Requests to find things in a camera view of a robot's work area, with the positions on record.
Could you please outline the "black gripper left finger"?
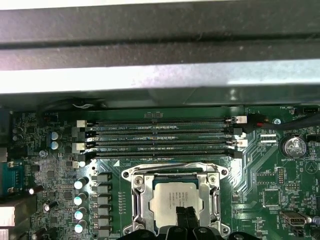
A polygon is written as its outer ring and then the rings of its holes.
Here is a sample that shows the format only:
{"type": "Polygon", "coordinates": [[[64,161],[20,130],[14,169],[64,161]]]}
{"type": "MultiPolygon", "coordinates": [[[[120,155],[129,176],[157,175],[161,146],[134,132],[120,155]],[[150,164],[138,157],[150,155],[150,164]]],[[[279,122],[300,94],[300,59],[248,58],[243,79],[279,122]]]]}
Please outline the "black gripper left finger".
{"type": "Polygon", "coordinates": [[[192,240],[193,208],[176,207],[176,225],[167,225],[154,234],[146,229],[138,229],[125,234],[122,240],[192,240]]]}

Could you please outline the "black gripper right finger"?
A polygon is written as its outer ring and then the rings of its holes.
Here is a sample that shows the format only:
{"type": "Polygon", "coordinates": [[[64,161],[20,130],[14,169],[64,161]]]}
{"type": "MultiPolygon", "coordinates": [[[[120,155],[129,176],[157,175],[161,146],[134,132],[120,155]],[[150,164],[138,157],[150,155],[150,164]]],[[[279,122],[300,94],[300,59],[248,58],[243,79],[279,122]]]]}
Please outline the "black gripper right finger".
{"type": "Polygon", "coordinates": [[[186,220],[188,224],[187,240],[259,240],[258,237],[240,231],[230,233],[227,237],[222,237],[217,229],[200,226],[200,221],[193,207],[186,208],[186,220]]]}

